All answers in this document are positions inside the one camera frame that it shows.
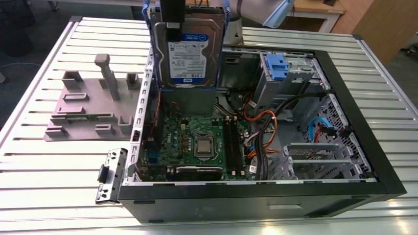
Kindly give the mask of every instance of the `green motherboard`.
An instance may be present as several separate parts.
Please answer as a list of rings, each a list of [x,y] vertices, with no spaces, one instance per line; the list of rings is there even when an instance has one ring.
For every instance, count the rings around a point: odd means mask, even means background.
[[[224,119],[208,117],[167,117],[164,119],[160,151],[147,151],[149,165],[192,165],[221,168],[220,180],[245,180],[245,176],[227,172],[227,153],[224,142]],[[236,122],[239,134],[247,132],[244,121]],[[241,166],[244,166],[243,147],[239,146]],[[148,167],[148,180],[165,181],[164,168]]]

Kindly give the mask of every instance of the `slatted metal surface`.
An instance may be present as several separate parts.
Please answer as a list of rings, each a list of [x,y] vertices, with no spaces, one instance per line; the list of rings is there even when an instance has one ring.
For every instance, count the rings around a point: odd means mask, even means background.
[[[418,233],[416,113],[392,79],[350,35],[244,28],[247,45],[326,50],[346,81],[407,194],[327,219],[221,222],[143,226],[120,205],[96,206],[97,169],[120,141],[44,142],[65,70],[100,78],[96,53],[111,55],[111,69],[123,78],[143,73],[149,34],[143,22],[84,18],[70,23],[57,50],[48,56],[0,138],[0,231],[20,233],[137,234],[380,234]]]

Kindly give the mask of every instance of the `hard drive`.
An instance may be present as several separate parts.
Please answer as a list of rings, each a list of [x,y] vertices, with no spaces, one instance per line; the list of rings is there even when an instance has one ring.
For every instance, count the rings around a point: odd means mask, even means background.
[[[209,89],[216,86],[225,15],[220,7],[185,7],[180,40],[168,41],[160,9],[149,11],[157,86]]]

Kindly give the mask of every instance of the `floor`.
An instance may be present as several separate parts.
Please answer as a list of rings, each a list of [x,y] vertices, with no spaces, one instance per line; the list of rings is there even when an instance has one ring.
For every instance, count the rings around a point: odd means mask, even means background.
[[[18,58],[9,57],[0,52],[0,72],[9,80],[5,85],[0,86],[0,128],[36,75],[37,65],[42,64],[69,17],[72,15],[81,15],[100,18],[132,19],[128,6],[60,2],[58,8],[57,12],[52,12],[45,1],[33,1],[30,10],[36,18],[36,24],[26,28],[33,43],[33,51],[30,54]],[[2,67],[10,63],[30,64]],[[399,52],[386,67],[412,103],[418,105],[418,58],[407,57],[404,52]]]

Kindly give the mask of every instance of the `wooden cabinet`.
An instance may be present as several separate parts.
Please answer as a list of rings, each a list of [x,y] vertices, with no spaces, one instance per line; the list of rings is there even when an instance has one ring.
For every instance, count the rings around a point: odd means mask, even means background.
[[[387,63],[418,31],[418,0],[339,0],[347,12],[331,33],[358,34]]]

